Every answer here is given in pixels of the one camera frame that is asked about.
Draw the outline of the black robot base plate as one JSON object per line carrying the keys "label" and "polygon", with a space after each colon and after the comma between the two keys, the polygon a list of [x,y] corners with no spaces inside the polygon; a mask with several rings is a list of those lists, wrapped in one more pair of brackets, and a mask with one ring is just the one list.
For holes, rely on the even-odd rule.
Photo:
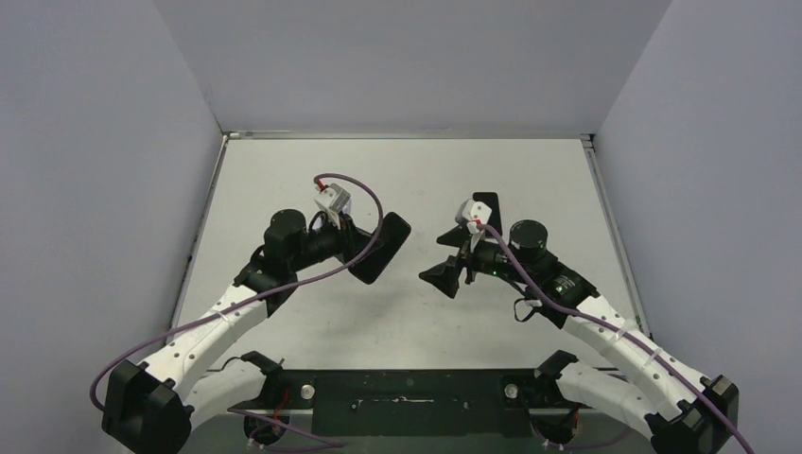
{"label": "black robot base plate", "polygon": [[532,423],[569,428],[583,405],[559,396],[532,369],[268,369],[240,410],[308,416],[326,437],[528,438]]}

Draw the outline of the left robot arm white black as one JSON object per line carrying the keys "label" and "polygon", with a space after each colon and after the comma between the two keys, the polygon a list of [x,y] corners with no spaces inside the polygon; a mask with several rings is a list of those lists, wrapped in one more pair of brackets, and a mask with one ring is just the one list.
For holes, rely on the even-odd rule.
{"label": "left robot arm white black", "polygon": [[345,214],[316,231],[297,210],[274,214],[262,245],[202,318],[168,331],[168,343],[141,362],[123,358],[113,367],[103,431],[134,453],[177,453],[195,428],[239,401],[274,405],[283,385],[277,375],[243,362],[233,369],[235,379],[207,369],[302,285],[298,271],[332,257],[349,268],[381,231],[368,234]]}

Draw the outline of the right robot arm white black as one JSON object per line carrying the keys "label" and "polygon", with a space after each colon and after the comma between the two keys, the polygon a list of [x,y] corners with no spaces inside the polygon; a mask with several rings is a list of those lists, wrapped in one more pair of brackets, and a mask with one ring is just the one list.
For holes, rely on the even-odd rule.
{"label": "right robot arm white black", "polygon": [[546,405],[564,400],[599,410],[643,435],[657,453],[717,453],[730,439],[753,452],[738,429],[740,391],[724,375],[708,377],[667,353],[625,318],[589,281],[547,249],[548,230],[525,219],[507,239],[470,222],[438,238],[457,248],[420,278],[453,298],[460,276],[495,276],[520,291],[561,331],[590,346],[622,375],[614,378],[558,351],[535,371]]}

